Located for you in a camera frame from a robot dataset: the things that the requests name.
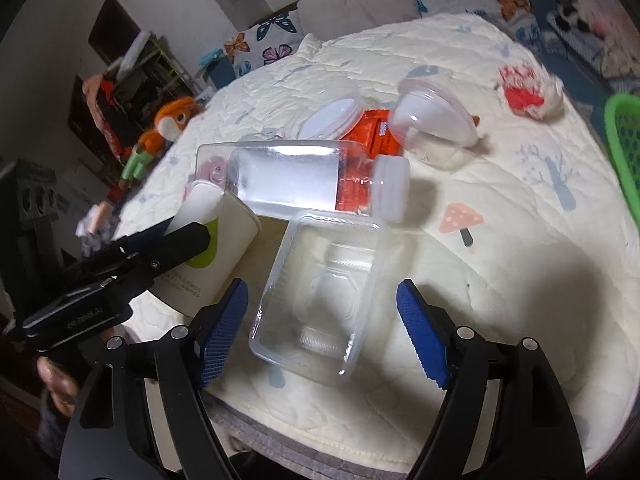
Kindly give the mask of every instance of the white quilt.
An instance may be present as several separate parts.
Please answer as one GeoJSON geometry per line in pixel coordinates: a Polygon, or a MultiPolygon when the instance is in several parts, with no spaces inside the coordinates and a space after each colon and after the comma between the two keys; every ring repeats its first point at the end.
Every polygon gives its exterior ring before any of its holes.
{"type": "MultiPolygon", "coordinates": [[[[509,343],[542,345],[580,433],[588,466],[620,433],[640,364],[640,248],[606,156],[565,100],[544,124],[513,115],[495,91],[498,68],[533,55],[471,15],[440,14],[321,43],[307,36],[293,56],[218,92],[123,211],[130,234],[179,208],[196,149],[277,129],[292,138],[318,92],[347,76],[371,106],[389,106],[405,76],[427,76],[481,118],[486,154],[453,174],[411,159],[410,206],[394,231],[362,356],[351,381],[329,388],[252,356],[247,336],[284,231],[265,220],[234,275],[250,286],[250,308],[223,377],[210,387],[233,408],[307,446],[341,459],[407,472],[443,398],[425,377],[394,291],[412,278],[455,322],[509,343]],[[447,206],[463,203],[484,222],[440,232],[447,206]]],[[[180,316],[149,293],[132,302],[127,325],[161,336],[180,316]]],[[[484,421],[485,431],[490,425],[484,421]]]]}

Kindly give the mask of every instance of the white paper cup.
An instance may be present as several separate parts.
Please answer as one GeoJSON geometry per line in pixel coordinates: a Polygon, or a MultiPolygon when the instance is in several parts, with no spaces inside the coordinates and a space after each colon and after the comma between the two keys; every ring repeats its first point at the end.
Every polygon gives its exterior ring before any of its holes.
{"type": "Polygon", "coordinates": [[[196,180],[167,233],[190,222],[204,224],[211,241],[203,253],[158,276],[151,293],[193,317],[213,303],[251,241],[260,230],[258,217],[237,197],[215,184],[196,180]]]}

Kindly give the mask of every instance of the bed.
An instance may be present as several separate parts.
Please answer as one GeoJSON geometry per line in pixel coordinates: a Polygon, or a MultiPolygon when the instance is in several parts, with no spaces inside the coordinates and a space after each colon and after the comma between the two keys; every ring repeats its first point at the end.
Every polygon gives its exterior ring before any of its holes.
{"type": "MultiPolygon", "coordinates": [[[[408,156],[410,205],[393,230],[358,366],[341,388],[274,368],[248,349],[285,227],[265,219],[234,271],[250,287],[250,307],[211,394],[283,440],[372,471],[360,476],[406,473],[444,396],[425,377],[396,314],[395,286],[409,277],[428,301],[485,338],[536,338],[568,398],[587,467],[606,455],[632,413],[640,378],[638,229],[607,157],[569,100],[549,123],[517,117],[503,103],[497,70],[520,60],[537,63],[480,17],[438,14],[324,43],[309,35],[292,56],[213,97],[124,208],[116,235],[177,212],[199,145],[263,130],[293,138],[318,92],[345,76],[371,107],[391,106],[405,76],[429,78],[480,115],[488,149],[455,173],[408,156]],[[469,248],[460,234],[440,231],[457,203],[483,218],[469,248]]],[[[182,321],[150,293],[131,304],[127,327],[140,339],[182,321]]],[[[488,419],[481,428],[490,431],[488,419]]],[[[481,458],[477,449],[476,463],[481,458]]]]}

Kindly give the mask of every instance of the red and white plastic bag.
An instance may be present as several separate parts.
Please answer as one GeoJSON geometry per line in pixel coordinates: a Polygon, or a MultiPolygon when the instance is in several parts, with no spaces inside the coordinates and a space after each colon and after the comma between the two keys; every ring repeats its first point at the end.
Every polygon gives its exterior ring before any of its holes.
{"type": "Polygon", "coordinates": [[[504,99],[516,115],[542,121],[562,109],[562,81],[544,67],[505,65],[500,77],[504,99]]]}

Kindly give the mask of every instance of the metal bolt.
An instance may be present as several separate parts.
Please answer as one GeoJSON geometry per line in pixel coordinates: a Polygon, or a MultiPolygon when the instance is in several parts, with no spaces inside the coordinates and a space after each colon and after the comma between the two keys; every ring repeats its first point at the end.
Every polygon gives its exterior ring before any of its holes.
{"type": "Polygon", "coordinates": [[[189,334],[189,329],[184,325],[174,326],[171,330],[171,337],[174,339],[182,339],[183,337],[187,337],[189,334]]]}
{"type": "Polygon", "coordinates": [[[122,342],[124,341],[123,338],[121,338],[120,336],[113,336],[111,337],[108,341],[107,341],[107,348],[109,350],[115,350],[116,348],[119,348],[120,345],[122,345],[122,342]]]}
{"type": "Polygon", "coordinates": [[[538,343],[535,339],[526,337],[522,340],[522,346],[524,346],[524,348],[526,348],[527,350],[536,350],[538,348],[538,343]]]}
{"type": "Polygon", "coordinates": [[[468,326],[461,326],[457,331],[458,337],[462,339],[473,339],[476,333],[468,326]]]}

